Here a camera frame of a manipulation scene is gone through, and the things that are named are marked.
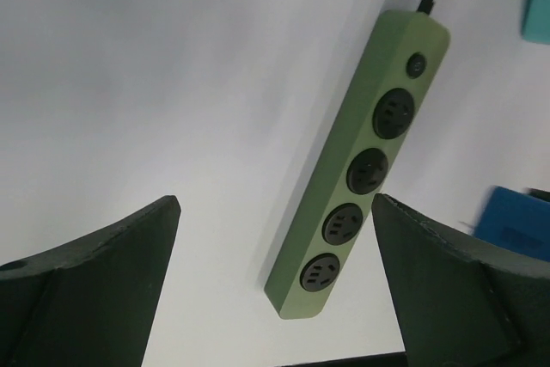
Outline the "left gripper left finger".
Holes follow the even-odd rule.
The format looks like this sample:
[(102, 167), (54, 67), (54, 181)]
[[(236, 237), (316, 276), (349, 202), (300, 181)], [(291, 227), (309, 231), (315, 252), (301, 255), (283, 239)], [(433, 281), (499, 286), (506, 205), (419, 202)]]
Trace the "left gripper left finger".
[(3, 366), (139, 366), (180, 221), (174, 195), (1, 267)]

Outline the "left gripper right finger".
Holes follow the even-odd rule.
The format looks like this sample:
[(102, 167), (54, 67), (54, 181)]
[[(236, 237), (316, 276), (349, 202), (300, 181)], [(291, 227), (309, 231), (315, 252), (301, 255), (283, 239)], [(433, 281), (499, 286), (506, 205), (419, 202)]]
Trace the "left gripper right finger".
[(549, 265), (430, 219), (387, 194), (371, 206), (411, 366), (547, 366)]

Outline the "blue cube plug adapter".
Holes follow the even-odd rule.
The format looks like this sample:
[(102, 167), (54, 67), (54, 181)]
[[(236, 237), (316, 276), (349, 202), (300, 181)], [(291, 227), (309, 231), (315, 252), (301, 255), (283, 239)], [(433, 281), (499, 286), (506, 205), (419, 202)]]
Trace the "blue cube plug adapter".
[(494, 187), (473, 236), (500, 248), (549, 261), (549, 192)]

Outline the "green power strip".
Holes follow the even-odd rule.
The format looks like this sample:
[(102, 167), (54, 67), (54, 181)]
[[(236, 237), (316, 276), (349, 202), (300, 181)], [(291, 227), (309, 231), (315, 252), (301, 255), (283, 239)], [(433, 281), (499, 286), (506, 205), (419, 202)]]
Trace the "green power strip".
[(323, 310), (449, 41), (421, 12), (376, 20), (266, 281), (281, 319)]

